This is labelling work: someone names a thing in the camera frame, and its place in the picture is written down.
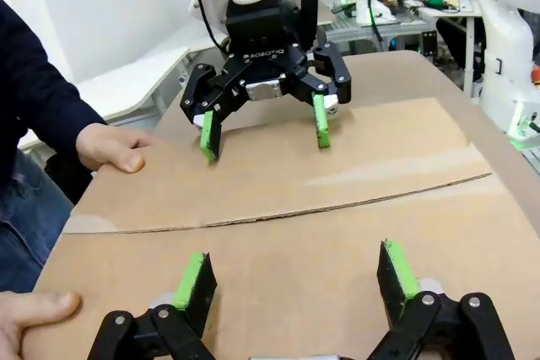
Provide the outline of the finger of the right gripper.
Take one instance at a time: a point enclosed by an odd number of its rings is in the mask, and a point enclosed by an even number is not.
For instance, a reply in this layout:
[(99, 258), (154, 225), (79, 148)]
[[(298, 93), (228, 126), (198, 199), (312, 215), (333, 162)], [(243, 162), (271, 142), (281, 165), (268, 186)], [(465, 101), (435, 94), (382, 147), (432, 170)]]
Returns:
[(223, 121), (247, 101), (241, 84), (244, 68), (225, 67), (217, 74), (214, 66), (199, 64), (188, 79), (180, 107), (186, 118), (200, 129), (199, 147), (210, 163), (219, 159)]
[(292, 84), (290, 94), (311, 106), (315, 117), (318, 148), (328, 148), (329, 116), (338, 106), (351, 101), (351, 75), (337, 46), (327, 42), (308, 54), (299, 46), (290, 47)]

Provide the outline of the person's left hand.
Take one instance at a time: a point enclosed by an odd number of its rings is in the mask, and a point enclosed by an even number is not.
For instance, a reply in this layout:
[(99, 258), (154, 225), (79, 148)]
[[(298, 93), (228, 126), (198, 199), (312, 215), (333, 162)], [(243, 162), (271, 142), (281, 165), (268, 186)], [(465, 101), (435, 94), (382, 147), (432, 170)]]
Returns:
[(111, 164), (124, 173), (138, 172), (144, 165), (143, 155), (137, 151), (154, 143), (148, 133), (132, 128), (120, 128), (93, 123), (77, 136), (75, 147), (83, 166), (97, 171)]

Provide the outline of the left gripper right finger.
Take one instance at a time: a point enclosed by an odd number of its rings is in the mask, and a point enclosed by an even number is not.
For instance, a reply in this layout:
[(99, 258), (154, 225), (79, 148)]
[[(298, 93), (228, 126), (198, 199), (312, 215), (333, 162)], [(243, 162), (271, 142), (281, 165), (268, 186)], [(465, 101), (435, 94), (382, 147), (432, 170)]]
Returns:
[(389, 239), (381, 242), (376, 276), (389, 330), (372, 359), (417, 359), (424, 351), (444, 359), (515, 357), (489, 295), (450, 299), (438, 282), (417, 279), (400, 244)]

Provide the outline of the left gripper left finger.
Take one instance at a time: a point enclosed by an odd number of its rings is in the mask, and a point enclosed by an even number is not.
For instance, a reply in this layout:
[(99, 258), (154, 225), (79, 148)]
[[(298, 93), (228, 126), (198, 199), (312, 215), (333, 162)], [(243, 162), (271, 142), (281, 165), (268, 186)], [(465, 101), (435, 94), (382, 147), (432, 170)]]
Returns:
[(147, 309), (138, 317), (111, 311), (101, 322), (88, 358), (212, 359), (203, 332), (217, 286), (210, 254), (192, 255), (171, 304)]

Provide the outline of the person's right hand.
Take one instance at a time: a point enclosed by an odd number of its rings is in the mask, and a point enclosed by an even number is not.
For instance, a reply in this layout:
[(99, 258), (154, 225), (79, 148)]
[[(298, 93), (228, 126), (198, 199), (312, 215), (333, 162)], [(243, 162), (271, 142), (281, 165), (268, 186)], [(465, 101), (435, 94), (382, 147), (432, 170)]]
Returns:
[(65, 320), (80, 304), (81, 296), (75, 292), (1, 292), (1, 359), (21, 359), (25, 329)]

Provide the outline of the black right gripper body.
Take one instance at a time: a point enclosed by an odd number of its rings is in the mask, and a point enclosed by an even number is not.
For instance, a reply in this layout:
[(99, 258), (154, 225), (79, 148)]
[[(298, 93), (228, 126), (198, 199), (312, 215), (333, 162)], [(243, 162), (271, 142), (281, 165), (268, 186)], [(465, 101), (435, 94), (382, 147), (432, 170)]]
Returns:
[(229, 1), (226, 29), (229, 60), (222, 71), (223, 102), (246, 102), (291, 95), (309, 100), (306, 84), (308, 30), (302, 11), (284, 0), (238, 4)]

